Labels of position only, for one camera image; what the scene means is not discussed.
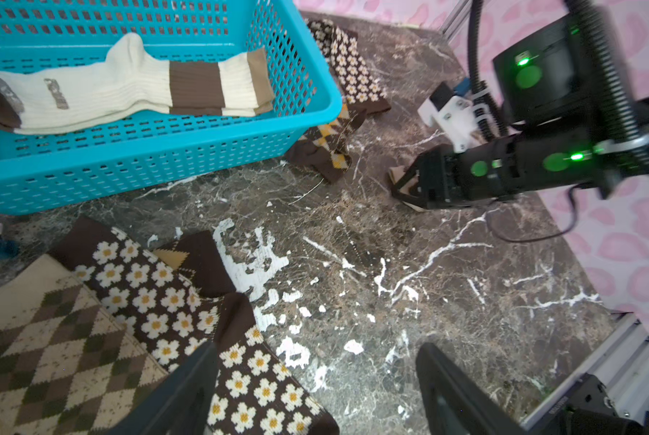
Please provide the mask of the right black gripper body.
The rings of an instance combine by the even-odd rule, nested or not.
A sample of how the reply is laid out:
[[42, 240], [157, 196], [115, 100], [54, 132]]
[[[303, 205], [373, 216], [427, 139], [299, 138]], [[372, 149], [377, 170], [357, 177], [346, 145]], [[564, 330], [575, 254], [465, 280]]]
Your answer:
[[[402, 194], [399, 188], [415, 175], [418, 194]], [[391, 193], [425, 210], [440, 210], [590, 181], [591, 144], [580, 133], [516, 134], [459, 155], [447, 144], [426, 150]]]

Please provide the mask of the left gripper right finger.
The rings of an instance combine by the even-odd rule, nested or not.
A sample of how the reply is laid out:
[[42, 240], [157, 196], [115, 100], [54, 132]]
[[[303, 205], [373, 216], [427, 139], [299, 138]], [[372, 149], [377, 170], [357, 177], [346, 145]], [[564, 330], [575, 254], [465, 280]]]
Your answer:
[[432, 434], [524, 434], [465, 373], [432, 343], [416, 357], [416, 373]]

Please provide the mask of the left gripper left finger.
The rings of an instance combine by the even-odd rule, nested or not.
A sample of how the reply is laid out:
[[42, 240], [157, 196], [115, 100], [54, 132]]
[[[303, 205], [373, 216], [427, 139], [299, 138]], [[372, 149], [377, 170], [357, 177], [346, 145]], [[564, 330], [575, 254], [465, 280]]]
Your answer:
[[202, 434], [217, 384], [218, 352], [205, 342], [109, 434]]

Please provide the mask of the daisy sock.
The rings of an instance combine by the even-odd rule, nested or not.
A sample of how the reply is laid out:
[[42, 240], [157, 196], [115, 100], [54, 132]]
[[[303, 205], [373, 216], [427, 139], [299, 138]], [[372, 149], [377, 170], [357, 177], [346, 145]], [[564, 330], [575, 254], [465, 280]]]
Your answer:
[[333, 416], [270, 349], [246, 295], [201, 297], [118, 228], [81, 217], [50, 255], [92, 290], [169, 372], [205, 342], [218, 352], [211, 434], [336, 434]]
[[344, 102], [368, 115], [391, 110], [380, 80], [359, 53], [357, 34], [331, 20], [306, 18], [305, 23], [341, 89]]

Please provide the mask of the tan argyle sock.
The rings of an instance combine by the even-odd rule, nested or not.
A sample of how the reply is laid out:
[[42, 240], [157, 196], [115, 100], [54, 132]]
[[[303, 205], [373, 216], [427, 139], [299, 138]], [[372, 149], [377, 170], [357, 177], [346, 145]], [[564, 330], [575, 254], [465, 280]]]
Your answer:
[[[392, 167], [389, 168], [388, 174], [390, 181], [393, 185], [396, 185], [397, 182], [404, 176], [406, 173], [406, 168], [404, 166], [397, 166], [397, 167]], [[403, 186], [399, 188], [400, 192], [404, 195], [417, 195], [418, 194], [418, 183], [419, 183], [419, 177], [418, 175], [415, 175], [413, 178], [411, 178], [409, 181], [407, 181]], [[414, 204], [411, 204], [407, 201], [404, 201], [403, 204], [411, 208], [417, 213], [424, 213], [426, 210], [424, 208], [420, 208]]]
[[104, 434], [167, 375], [50, 256], [0, 287], [0, 434]]

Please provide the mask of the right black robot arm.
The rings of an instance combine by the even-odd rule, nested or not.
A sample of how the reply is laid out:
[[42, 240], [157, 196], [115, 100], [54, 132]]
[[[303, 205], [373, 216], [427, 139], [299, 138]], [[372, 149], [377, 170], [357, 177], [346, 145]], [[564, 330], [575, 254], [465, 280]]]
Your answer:
[[471, 112], [484, 143], [422, 152], [397, 179], [396, 199], [424, 210], [563, 186], [609, 197], [626, 178], [649, 175], [649, 99], [636, 101], [607, 13], [569, 1], [558, 21], [494, 58], [504, 104], [480, 79], [482, 3], [469, 12]]

